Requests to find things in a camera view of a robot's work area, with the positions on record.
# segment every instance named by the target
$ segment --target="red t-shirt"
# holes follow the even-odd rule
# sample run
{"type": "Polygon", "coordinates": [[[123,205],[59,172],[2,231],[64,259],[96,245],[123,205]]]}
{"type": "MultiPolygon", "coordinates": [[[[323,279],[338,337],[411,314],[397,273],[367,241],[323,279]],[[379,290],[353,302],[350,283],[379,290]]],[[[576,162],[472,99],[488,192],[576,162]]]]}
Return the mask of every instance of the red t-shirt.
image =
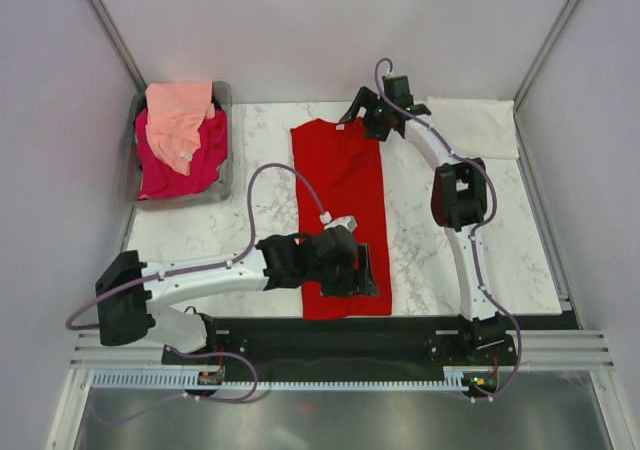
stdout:
{"type": "MultiPolygon", "coordinates": [[[[390,315],[391,275],[384,209],[384,187],[377,140],[364,137],[360,119],[337,130],[313,120],[291,130],[296,170],[304,175],[333,218],[353,215],[358,243],[367,243],[378,297],[322,297],[320,284],[302,286],[303,316],[322,320],[349,315],[390,315]]],[[[308,189],[296,184],[300,232],[318,234],[323,225],[308,189]]]]}

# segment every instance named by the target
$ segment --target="peach cloth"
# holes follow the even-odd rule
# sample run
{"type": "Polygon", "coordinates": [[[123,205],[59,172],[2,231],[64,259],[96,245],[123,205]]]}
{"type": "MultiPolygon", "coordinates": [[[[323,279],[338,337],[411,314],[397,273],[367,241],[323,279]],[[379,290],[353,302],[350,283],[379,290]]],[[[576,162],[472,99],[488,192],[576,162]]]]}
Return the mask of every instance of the peach cloth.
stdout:
{"type": "Polygon", "coordinates": [[[198,129],[213,109],[212,91],[211,82],[152,83],[147,88],[147,141],[151,151],[182,175],[190,174],[189,163],[200,148],[198,129]]]}

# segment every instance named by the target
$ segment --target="gray plastic bin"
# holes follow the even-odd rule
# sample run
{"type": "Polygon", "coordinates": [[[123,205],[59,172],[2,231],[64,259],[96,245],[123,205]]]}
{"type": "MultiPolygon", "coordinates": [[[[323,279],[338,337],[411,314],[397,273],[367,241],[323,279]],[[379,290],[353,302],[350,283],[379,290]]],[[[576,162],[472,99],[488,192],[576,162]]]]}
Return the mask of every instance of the gray plastic bin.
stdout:
{"type": "Polygon", "coordinates": [[[135,205],[138,207],[157,207],[169,202],[191,202],[191,203],[211,203],[221,202],[226,200],[231,195],[231,183],[233,181],[233,152],[232,152],[232,139],[233,132],[231,131],[231,87],[226,82],[214,82],[213,83],[215,99],[218,101],[222,110],[227,114],[228,121],[228,144],[229,151],[227,159],[220,165],[218,169],[219,178],[217,181],[211,184],[202,193],[194,195],[185,195],[183,197],[165,198],[155,200],[138,200],[138,194],[140,193],[140,185],[142,183],[142,169],[140,167],[140,160],[138,159],[138,152],[136,151],[135,143],[135,121],[138,115],[147,108],[147,98],[143,93],[139,93],[133,97],[131,101],[131,108],[129,110],[129,117],[127,119],[127,128],[124,141],[124,156],[122,159],[122,167],[120,169],[120,183],[119,183],[119,198],[123,203],[129,205],[135,205]]]}

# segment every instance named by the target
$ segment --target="wire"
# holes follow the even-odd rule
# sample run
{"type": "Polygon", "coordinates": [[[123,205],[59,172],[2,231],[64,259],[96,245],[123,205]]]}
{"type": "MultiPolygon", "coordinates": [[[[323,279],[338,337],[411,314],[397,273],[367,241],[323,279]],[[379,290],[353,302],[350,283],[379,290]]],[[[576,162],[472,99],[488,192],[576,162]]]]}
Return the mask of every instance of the wire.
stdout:
{"type": "MultiPolygon", "coordinates": [[[[320,214],[323,215],[325,213],[324,207],[320,202],[320,198],[318,197],[318,194],[315,192],[315,190],[313,189],[309,181],[295,168],[290,167],[289,165],[285,165],[284,163],[267,163],[265,165],[262,165],[261,167],[258,167],[258,169],[253,173],[253,175],[251,176],[251,179],[249,180],[249,187],[247,190],[247,213],[249,214],[249,229],[250,229],[249,244],[242,252],[240,252],[237,256],[231,259],[232,263],[237,263],[242,259],[244,259],[247,255],[249,255],[249,253],[253,250],[253,247],[256,244],[256,221],[255,221],[255,216],[253,214],[253,186],[255,184],[256,178],[258,178],[258,175],[260,175],[262,171],[268,168],[281,168],[283,170],[287,170],[293,173],[296,176],[296,178],[298,178],[307,187],[307,189],[309,189],[309,192],[311,193],[313,200],[316,202],[316,205],[318,206],[318,210],[320,211],[320,214]]],[[[200,272],[205,270],[215,270],[217,268],[223,268],[226,266],[227,266],[226,261],[209,263],[205,265],[195,265],[193,267],[180,268],[176,270],[168,270],[167,272],[165,272],[164,277],[173,277],[177,275],[184,275],[187,273],[200,272]]],[[[97,323],[91,323],[87,325],[76,325],[74,322],[80,315],[82,315],[84,312],[89,310],[91,307],[94,307],[104,302],[105,300],[108,300],[114,295],[124,292],[125,290],[135,287],[136,285],[141,285],[147,282],[151,282],[159,278],[160,278],[160,274],[154,273],[151,275],[147,275],[145,277],[135,278],[126,283],[123,283],[122,285],[118,285],[106,291],[99,297],[96,297],[93,300],[85,303],[83,306],[81,306],[79,309],[73,312],[65,322],[65,326],[67,327],[68,330],[75,330],[75,331],[100,328],[100,325],[97,323]]]]}
{"type": "Polygon", "coordinates": [[[238,355],[237,353],[231,353],[231,352],[210,352],[210,353],[201,353],[198,355],[191,355],[189,353],[183,353],[173,347],[171,347],[171,351],[174,352],[176,355],[179,355],[183,358],[189,358],[189,359],[193,359],[193,358],[211,358],[211,357],[220,357],[220,358],[234,358],[236,360],[239,360],[240,362],[244,363],[247,368],[251,371],[251,376],[253,378],[253,384],[251,385],[251,388],[249,389],[249,391],[247,393],[245,393],[244,395],[240,396],[240,397],[234,397],[234,398],[222,398],[222,397],[212,397],[212,396],[197,396],[197,395],[191,395],[189,393],[186,392],[180,392],[180,393],[174,393],[172,395],[169,395],[165,398],[162,398],[160,400],[158,400],[157,402],[155,402],[152,405],[149,405],[146,408],[143,408],[142,410],[140,410],[139,412],[134,413],[133,415],[129,415],[128,417],[125,418],[121,418],[118,420],[107,420],[104,417],[100,416],[98,414],[98,412],[96,412],[95,409],[95,405],[91,405],[91,415],[93,416],[93,418],[96,419],[96,421],[98,423],[100,423],[101,425],[105,425],[107,427],[118,427],[120,425],[124,425],[125,423],[129,423],[132,420],[135,420],[136,418],[144,415],[145,413],[150,412],[151,410],[154,410],[158,407],[160,407],[161,405],[164,405],[165,403],[169,403],[172,402],[174,400],[177,400],[179,398],[191,398],[193,400],[196,401],[200,401],[200,400],[204,400],[207,402],[218,402],[218,403],[245,403],[249,400],[249,398],[251,398],[251,396],[256,393],[256,390],[258,389],[258,372],[256,370],[256,367],[249,361],[247,360],[245,357],[243,357],[242,355],[238,355]]]}
{"type": "Polygon", "coordinates": [[[478,278],[480,291],[482,291],[482,293],[484,294],[486,299],[489,300],[489,302],[494,307],[496,307],[496,309],[500,313],[502,313],[505,317],[507,317],[509,319],[509,321],[513,325],[513,328],[516,331],[516,340],[518,342],[518,350],[517,350],[518,353],[517,353],[517,356],[516,356],[516,363],[515,363],[515,365],[513,367],[513,370],[511,371],[511,374],[509,374],[509,378],[505,382],[504,386],[502,388],[500,388],[499,390],[496,390],[496,393],[492,395],[492,396],[498,396],[499,394],[501,394],[503,391],[505,391],[511,385],[511,382],[513,381],[513,378],[515,377],[516,373],[518,373],[518,369],[520,368],[520,363],[522,362],[522,331],[520,330],[520,325],[518,325],[518,321],[516,320],[516,318],[511,313],[509,313],[509,311],[507,311],[507,309],[505,309],[502,305],[500,305],[500,303],[495,298],[493,298],[493,296],[486,289],[486,285],[485,285],[485,281],[484,281],[484,278],[483,278],[483,275],[482,275],[482,271],[480,270],[480,258],[478,256],[478,247],[477,247],[475,236],[476,236],[476,232],[480,228],[482,228],[485,225],[487,225],[488,223],[490,223],[496,216],[496,212],[498,211],[498,197],[497,197],[497,193],[496,193],[496,188],[495,188],[495,186],[493,184],[493,181],[491,180],[491,178],[489,177],[489,175],[487,174],[485,169],[482,168],[482,166],[480,164],[478,164],[477,162],[474,162],[470,158],[460,157],[459,155],[457,155],[455,153],[455,151],[453,150],[453,148],[451,147],[451,145],[449,145],[449,142],[442,136],[442,134],[433,125],[429,124],[429,122],[427,122],[426,120],[421,119],[417,115],[413,115],[412,113],[409,113],[408,111],[406,111],[401,106],[396,105],[389,97],[387,97],[387,95],[384,93],[384,88],[383,88],[382,84],[380,83],[380,76],[379,76],[380,66],[383,63],[387,63],[389,65],[389,72],[393,71],[393,62],[388,57],[381,58],[376,63],[376,66],[375,66],[375,69],[374,69],[374,72],[373,72],[373,78],[374,78],[374,80],[376,82],[376,88],[378,89],[378,93],[380,94],[382,99],[391,108],[393,108],[394,110],[399,112],[401,115],[404,115],[405,117],[418,122],[420,125],[425,127],[428,131],[430,131],[438,139],[438,141],[440,141],[440,143],[444,146],[444,148],[447,150],[447,152],[451,155],[452,158],[454,158],[455,160],[457,160],[459,162],[464,162],[464,163],[467,163],[467,164],[471,165],[474,169],[476,169],[478,171],[478,173],[480,173],[480,175],[482,175],[482,178],[484,178],[484,180],[487,182],[487,186],[489,187],[489,192],[491,193],[491,213],[489,214],[489,216],[485,220],[483,220],[482,222],[479,222],[476,225],[474,225],[473,228],[471,229],[471,232],[470,232],[471,252],[473,254],[473,263],[474,263],[474,266],[475,266],[476,276],[478,278]]]}
{"type": "Polygon", "coordinates": [[[489,378],[493,378],[498,374],[498,369],[500,368],[500,361],[496,355],[491,355],[493,357],[493,370],[491,371],[491,376],[489,378]]]}

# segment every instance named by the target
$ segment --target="magenta cloth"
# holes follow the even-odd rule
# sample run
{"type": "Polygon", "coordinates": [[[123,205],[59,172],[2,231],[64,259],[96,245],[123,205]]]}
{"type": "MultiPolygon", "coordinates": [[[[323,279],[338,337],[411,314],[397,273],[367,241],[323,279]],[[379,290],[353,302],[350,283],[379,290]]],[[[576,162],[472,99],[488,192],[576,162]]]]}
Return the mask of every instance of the magenta cloth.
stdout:
{"type": "Polygon", "coordinates": [[[189,175],[174,171],[151,151],[147,140],[148,112],[136,118],[138,157],[142,164],[142,187],[138,200],[174,198],[201,193],[218,179],[218,168],[227,158],[227,115],[216,110],[213,118],[205,118],[198,129],[200,148],[193,154],[189,175]]]}

